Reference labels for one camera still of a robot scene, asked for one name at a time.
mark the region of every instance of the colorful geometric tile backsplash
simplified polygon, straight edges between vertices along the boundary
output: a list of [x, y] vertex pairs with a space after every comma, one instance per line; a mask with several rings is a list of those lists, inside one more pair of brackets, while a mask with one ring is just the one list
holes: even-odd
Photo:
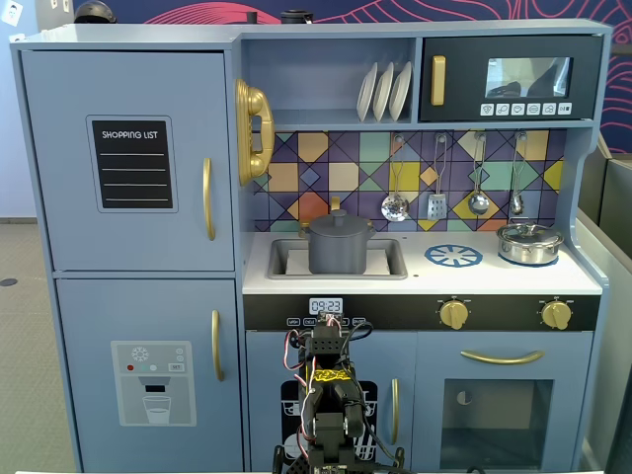
[[[447, 197], [448, 214], [439, 221], [427, 220], [428, 199], [437, 181], [435, 133], [396, 133], [404, 141], [393, 146], [391, 132], [277, 133], [270, 168], [254, 184], [257, 230], [298, 231], [299, 222], [326, 214], [334, 196], [340, 197], [341, 208], [371, 219], [378, 231], [495, 231], [512, 217], [513, 130], [486, 132], [481, 190], [490, 200], [490, 209], [484, 215], [473, 214], [467, 205], [474, 189], [475, 132], [446, 132], [441, 192]], [[554, 223], [565, 140], [566, 130], [534, 130], [527, 133], [527, 146], [518, 146], [517, 160], [526, 155], [519, 175], [524, 201], [520, 217], [544, 225]], [[439, 170], [442, 154], [440, 145]], [[410, 203], [410, 216], [403, 222], [389, 222], [380, 207], [388, 193], [395, 191], [397, 174], [399, 193]]]

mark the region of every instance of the gray pot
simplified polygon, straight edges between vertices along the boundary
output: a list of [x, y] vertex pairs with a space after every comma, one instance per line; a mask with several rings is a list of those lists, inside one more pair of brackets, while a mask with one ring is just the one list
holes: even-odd
[[557, 259], [564, 237], [557, 230], [537, 224], [508, 224], [496, 234], [499, 255], [521, 265], [547, 265]]
[[309, 271], [312, 274], [362, 275], [366, 272], [366, 243], [375, 229], [371, 222], [343, 209], [309, 223]]

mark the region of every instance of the blue stove burner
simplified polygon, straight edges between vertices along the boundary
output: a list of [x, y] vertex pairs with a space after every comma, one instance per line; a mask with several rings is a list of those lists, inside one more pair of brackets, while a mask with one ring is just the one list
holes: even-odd
[[435, 245], [427, 249], [424, 255], [435, 265], [459, 269], [483, 262], [483, 255], [480, 252], [463, 245]]

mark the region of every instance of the red wall mural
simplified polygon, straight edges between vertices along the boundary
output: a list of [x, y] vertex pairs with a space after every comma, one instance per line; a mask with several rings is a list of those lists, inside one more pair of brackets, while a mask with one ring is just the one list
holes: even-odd
[[[504, 19], [587, 18], [612, 25], [615, 43], [632, 42], [632, 0], [250, 0], [192, 3], [109, 0], [122, 23], [222, 25], [279, 24], [291, 8], [314, 13], [316, 23], [443, 22]], [[632, 152], [632, 57], [610, 59], [601, 131], [612, 152]]]

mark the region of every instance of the slotted spatula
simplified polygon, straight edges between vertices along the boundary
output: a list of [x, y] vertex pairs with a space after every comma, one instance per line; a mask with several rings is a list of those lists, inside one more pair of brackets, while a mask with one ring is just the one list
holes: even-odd
[[[438, 172], [436, 168], [436, 154], [438, 145], [443, 143], [443, 166]], [[440, 220], [447, 217], [447, 199], [441, 192], [441, 177], [445, 171], [445, 155], [447, 154], [447, 137], [445, 133], [438, 133], [434, 139], [434, 171], [436, 172], [436, 193], [428, 199], [428, 220]]]

